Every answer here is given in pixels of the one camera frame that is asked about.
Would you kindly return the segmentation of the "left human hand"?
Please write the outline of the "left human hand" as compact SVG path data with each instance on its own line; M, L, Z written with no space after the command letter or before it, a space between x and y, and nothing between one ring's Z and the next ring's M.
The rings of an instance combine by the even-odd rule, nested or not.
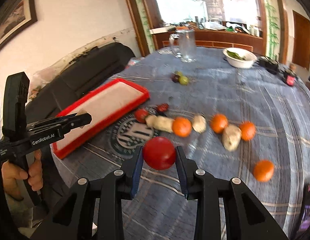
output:
M35 161L29 167L28 172L9 161L4 162L2 165L1 172L4 191L15 200L23 200L17 183L18 180L27 180L33 191L39 191L43 187L41 150L36 150L34 152L34 157Z

